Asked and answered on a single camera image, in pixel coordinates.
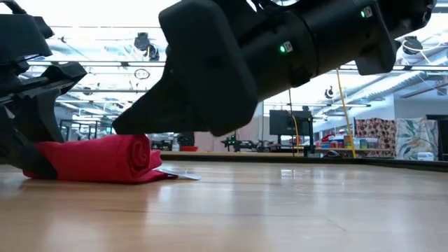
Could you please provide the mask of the shelf with colourful boxes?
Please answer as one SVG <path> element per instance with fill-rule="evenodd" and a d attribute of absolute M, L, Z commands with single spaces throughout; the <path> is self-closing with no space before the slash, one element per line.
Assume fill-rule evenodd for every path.
<path fill-rule="evenodd" d="M 349 135 L 329 134 L 316 142 L 317 148 L 352 149 L 353 142 Z"/>

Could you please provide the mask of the silver ribbed air duct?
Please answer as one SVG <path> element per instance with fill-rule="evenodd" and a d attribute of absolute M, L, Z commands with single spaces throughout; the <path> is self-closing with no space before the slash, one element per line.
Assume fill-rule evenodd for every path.
<path fill-rule="evenodd" d="M 387 77 L 365 87 L 360 92 L 351 95 L 349 103 L 370 102 L 428 81 L 433 76 L 439 76 L 442 73 L 448 73 L 448 66 L 437 66 L 434 69 L 417 67 L 415 71 L 406 71 L 398 76 Z"/>

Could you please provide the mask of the long ceiling light strip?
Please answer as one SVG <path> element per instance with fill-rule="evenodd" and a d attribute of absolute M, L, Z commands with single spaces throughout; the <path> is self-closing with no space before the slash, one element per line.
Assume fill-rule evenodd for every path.
<path fill-rule="evenodd" d="M 68 64 L 71 61 L 38 61 L 30 60 L 28 64 L 31 66 L 50 66 L 51 64 Z M 164 67 L 165 62 L 100 62 L 100 61 L 79 61 L 83 67 Z M 448 72 L 448 66 L 445 65 L 395 65 L 394 71 L 432 71 L 432 72 Z"/>

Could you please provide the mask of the dark cabinet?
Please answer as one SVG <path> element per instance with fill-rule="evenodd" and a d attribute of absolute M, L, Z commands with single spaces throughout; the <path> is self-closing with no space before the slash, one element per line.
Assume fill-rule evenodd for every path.
<path fill-rule="evenodd" d="M 438 128 L 438 160 L 448 162 L 448 115 L 427 115 L 435 120 Z"/>

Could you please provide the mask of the floral patterned cloth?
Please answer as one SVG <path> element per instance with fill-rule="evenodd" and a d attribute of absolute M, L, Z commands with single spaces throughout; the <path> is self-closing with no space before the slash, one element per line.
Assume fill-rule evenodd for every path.
<path fill-rule="evenodd" d="M 381 118 L 355 119 L 355 136 L 375 139 L 377 147 L 367 153 L 367 158 L 396 157 L 396 122 Z"/>

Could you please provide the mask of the black framed glass enclosure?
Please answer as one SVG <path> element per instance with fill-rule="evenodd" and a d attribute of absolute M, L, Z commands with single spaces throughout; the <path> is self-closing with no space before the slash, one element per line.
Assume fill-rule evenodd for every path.
<path fill-rule="evenodd" d="M 60 120 L 59 130 L 65 141 L 100 139 L 116 133 L 111 124 L 93 120 Z"/>

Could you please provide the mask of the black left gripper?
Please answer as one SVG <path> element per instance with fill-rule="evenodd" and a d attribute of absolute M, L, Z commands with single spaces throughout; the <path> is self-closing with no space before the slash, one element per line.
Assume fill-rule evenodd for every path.
<path fill-rule="evenodd" d="M 31 178 L 56 179 L 56 170 L 33 143 L 64 142 L 55 117 L 55 101 L 84 78 L 87 71 L 78 62 L 69 62 L 52 64 L 40 76 L 26 80 L 20 80 L 11 71 L 0 71 L 1 74 L 0 105 L 22 101 L 17 111 L 20 132 L 6 107 L 0 106 L 0 160 Z"/>

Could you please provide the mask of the wide black monitor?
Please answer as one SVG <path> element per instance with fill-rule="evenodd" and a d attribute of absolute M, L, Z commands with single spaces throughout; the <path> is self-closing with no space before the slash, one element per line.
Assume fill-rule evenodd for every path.
<path fill-rule="evenodd" d="M 309 111 L 270 110 L 269 111 L 269 134 L 270 135 L 296 135 L 295 126 L 298 126 L 300 136 L 311 136 L 313 134 L 312 114 Z"/>

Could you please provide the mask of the red cloth towel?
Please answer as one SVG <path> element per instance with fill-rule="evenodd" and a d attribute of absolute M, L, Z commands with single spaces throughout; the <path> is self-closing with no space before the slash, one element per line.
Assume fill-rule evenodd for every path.
<path fill-rule="evenodd" d="M 161 152 L 152 150 L 145 135 L 105 136 L 101 139 L 41 142 L 34 145 L 55 171 L 54 175 L 23 171 L 32 179 L 98 183 L 142 184 L 170 178 L 199 180 L 200 175 L 162 168 Z"/>

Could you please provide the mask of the leaf patterned cloth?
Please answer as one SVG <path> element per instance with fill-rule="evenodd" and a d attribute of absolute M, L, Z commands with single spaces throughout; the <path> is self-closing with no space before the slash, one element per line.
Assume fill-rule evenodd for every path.
<path fill-rule="evenodd" d="M 396 120 L 397 160 L 418 161 L 417 153 L 431 152 L 438 159 L 438 124 L 426 118 L 399 118 Z"/>

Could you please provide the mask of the small black monitor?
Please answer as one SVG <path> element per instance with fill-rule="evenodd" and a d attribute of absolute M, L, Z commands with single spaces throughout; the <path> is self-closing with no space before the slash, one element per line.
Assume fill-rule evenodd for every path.
<path fill-rule="evenodd" d="M 180 146 L 194 146 L 195 145 L 195 133 L 194 132 L 182 132 L 177 136 L 177 140 Z"/>

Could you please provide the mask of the pink curtain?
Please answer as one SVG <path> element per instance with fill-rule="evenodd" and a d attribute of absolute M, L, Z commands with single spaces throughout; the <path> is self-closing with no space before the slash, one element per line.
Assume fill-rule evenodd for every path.
<path fill-rule="evenodd" d="M 269 118 L 265 116 L 256 116 L 246 126 L 238 129 L 236 132 L 231 132 L 224 136 L 215 137 L 209 132 L 196 132 L 195 145 L 199 152 L 227 152 L 227 148 L 222 141 L 231 134 L 236 134 L 238 140 L 252 140 L 266 139 L 269 136 Z"/>

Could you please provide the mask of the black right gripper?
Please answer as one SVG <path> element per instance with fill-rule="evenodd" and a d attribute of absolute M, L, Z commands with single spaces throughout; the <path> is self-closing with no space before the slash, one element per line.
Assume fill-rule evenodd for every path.
<path fill-rule="evenodd" d="M 113 121 L 115 132 L 210 131 L 218 137 L 248 124 L 258 104 L 257 86 L 221 7 L 213 0 L 181 0 L 162 10 L 159 22 L 181 84 L 172 70 L 164 70 Z"/>

